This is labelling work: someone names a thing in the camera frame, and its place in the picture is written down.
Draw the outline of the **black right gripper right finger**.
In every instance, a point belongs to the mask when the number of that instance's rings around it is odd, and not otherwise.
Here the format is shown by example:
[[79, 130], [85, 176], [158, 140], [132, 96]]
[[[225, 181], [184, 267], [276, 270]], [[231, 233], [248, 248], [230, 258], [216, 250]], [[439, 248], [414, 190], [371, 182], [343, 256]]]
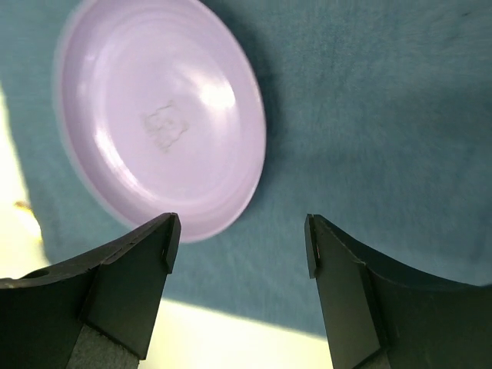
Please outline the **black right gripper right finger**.
[[334, 367], [491, 366], [490, 286], [409, 267], [320, 215], [304, 234]]

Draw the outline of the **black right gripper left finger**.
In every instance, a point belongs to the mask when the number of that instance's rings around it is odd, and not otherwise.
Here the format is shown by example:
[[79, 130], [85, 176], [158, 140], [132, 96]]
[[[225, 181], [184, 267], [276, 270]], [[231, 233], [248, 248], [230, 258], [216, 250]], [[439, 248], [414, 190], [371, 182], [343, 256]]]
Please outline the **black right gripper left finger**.
[[3, 368], [136, 368], [145, 360], [181, 224], [162, 214], [66, 261], [1, 281]]

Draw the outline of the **blue cloth placemat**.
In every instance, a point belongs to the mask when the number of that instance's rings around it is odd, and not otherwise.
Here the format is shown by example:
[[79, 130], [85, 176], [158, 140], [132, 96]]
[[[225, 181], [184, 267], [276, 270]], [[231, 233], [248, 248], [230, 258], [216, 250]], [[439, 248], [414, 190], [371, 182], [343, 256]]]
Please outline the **blue cloth placemat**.
[[182, 245], [165, 295], [323, 334], [304, 219], [414, 268], [491, 282], [489, 1], [209, 1], [257, 75], [258, 189]]

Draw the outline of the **lilac plastic plate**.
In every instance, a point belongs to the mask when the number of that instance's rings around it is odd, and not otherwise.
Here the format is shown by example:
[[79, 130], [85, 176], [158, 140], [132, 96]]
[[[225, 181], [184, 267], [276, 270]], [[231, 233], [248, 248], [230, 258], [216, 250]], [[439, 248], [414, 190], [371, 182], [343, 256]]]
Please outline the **lilac plastic plate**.
[[184, 242], [234, 223], [264, 167], [254, 71], [200, 1], [82, 1], [57, 45], [54, 106], [86, 188], [122, 223], [171, 212]]

